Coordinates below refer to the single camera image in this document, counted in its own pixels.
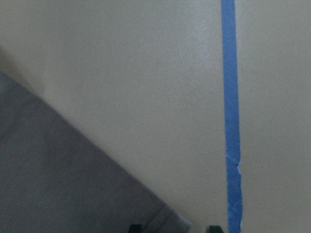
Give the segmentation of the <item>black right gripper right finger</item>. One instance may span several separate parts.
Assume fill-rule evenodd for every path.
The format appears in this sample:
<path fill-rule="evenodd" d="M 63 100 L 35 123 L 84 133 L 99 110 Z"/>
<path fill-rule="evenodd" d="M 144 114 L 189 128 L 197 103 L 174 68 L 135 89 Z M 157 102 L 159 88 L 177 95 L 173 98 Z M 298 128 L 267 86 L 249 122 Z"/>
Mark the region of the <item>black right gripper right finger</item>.
<path fill-rule="evenodd" d="M 210 225 L 209 233 L 224 233 L 224 231 L 220 226 Z"/>

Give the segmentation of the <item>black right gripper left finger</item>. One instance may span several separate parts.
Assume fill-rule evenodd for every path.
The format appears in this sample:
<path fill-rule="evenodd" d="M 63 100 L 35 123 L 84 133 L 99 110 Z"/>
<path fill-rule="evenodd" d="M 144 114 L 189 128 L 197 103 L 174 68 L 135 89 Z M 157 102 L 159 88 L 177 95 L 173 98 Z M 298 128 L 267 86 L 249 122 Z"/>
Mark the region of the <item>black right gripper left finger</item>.
<path fill-rule="evenodd" d="M 130 233 L 141 233 L 141 225 L 133 224 L 130 226 Z"/>

